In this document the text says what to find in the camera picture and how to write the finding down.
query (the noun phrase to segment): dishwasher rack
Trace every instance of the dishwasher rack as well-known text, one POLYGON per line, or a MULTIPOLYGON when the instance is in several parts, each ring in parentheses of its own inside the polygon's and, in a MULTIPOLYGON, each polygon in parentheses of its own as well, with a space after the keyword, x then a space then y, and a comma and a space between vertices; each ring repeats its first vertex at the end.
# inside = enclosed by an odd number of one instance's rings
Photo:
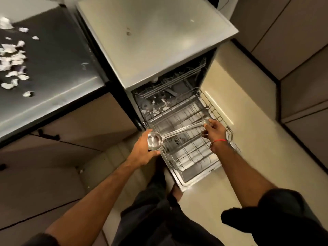
MULTIPOLYGON (((206 95, 199 89, 179 96, 175 105, 164 112, 146 120, 149 128, 164 134, 196 123, 201 119, 212 118, 220 121, 226 128, 226 136, 229 142, 233 139, 233 133, 223 118, 216 111, 206 95)), ((210 141, 201 136, 203 128, 185 132, 164 141, 161 148, 171 166, 185 173, 185 181, 191 179, 203 170, 219 161, 210 149, 210 141)))
POLYGON ((165 74, 162 76, 162 79, 158 79, 156 83, 148 83, 148 86, 138 88, 135 91, 135 94, 138 95, 141 98, 149 98, 156 93, 165 90, 166 88, 169 88, 170 86, 182 81, 186 80, 187 78, 191 77, 194 74, 199 74, 202 68, 206 66, 206 57, 201 59, 199 62, 199 66, 197 67, 185 67, 181 71, 174 71, 173 74, 165 74))

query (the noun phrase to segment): hand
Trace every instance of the hand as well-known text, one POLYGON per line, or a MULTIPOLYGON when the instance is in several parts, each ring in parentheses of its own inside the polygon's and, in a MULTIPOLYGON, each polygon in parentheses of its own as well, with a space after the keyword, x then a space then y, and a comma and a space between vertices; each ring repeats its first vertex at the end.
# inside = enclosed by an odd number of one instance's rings
POLYGON ((148 129, 142 133, 135 143, 132 152, 130 153, 127 162, 132 164, 135 168, 139 168, 142 165, 146 165, 151 158, 160 154, 159 151, 148 151, 147 137, 152 129, 148 129))
POLYGON ((211 143, 215 140, 226 140, 226 128, 217 120, 209 119, 209 121, 210 124, 204 125, 205 130, 202 136, 209 139, 211 143))

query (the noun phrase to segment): floor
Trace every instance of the floor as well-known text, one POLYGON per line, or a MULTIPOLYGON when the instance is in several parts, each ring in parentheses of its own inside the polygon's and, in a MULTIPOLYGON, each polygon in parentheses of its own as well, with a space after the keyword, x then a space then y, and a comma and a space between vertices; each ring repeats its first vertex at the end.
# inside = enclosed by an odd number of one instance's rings
MULTIPOLYGON (((276 87, 231 42, 223 44, 201 87, 234 132, 241 155, 269 180, 282 188, 299 191, 328 229, 328 175, 275 121, 276 87)), ((128 156, 138 135, 112 146, 84 165, 81 174, 87 190, 106 178, 128 156)), ((136 171, 115 203, 103 231, 113 241, 120 212, 128 207, 149 181, 154 165, 136 171)), ((166 173, 172 186, 172 178, 166 173)), ((223 210, 240 207, 222 168, 185 191, 180 205, 225 245, 256 245, 250 234, 222 224, 223 210)))

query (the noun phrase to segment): cabinet door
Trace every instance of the cabinet door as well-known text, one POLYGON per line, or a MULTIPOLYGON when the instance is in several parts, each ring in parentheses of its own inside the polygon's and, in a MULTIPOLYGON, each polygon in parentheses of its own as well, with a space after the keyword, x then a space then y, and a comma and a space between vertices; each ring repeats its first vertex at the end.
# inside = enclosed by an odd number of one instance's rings
POLYGON ((286 123, 286 125, 328 168, 328 109, 286 123))
POLYGON ((84 194, 73 167, 8 168, 0 172, 0 229, 80 199, 84 194))
POLYGON ((252 54, 278 79, 328 44, 328 0, 291 0, 252 54))
MULTIPOLYGON (((55 210, 49 211, 45 214, 29 219, 23 223, 14 225, 0 231, 0 241, 2 245, 6 246, 20 246, 29 240, 37 233, 43 232, 55 220, 60 218, 69 208, 73 207, 77 202, 59 207, 55 210)), ((106 240, 102 232, 97 237, 93 246, 107 246, 106 240)))
POLYGON ((281 118, 328 100, 328 47, 281 81, 281 118))
POLYGON ((289 0, 238 0, 231 23, 239 30, 236 39, 252 51, 289 0))
POLYGON ((27 135, 0 149, 0 164, 18 167, 78 166, 100 151, 77 145, 27 135))
POLYGON ((59 135, 60 141, 104 151, 137 128, 108 93, 47 124, 42 130, 47 135, 59 135))

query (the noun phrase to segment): white dishwasher top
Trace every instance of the white dishwasher top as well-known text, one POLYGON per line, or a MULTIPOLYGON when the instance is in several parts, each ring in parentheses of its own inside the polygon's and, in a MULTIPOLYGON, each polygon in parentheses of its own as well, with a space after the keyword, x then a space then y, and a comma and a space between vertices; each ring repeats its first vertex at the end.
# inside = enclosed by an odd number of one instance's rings
POLYGON ((207 0, 82 0, 77 8, 126 90, 238 32, 207 0))

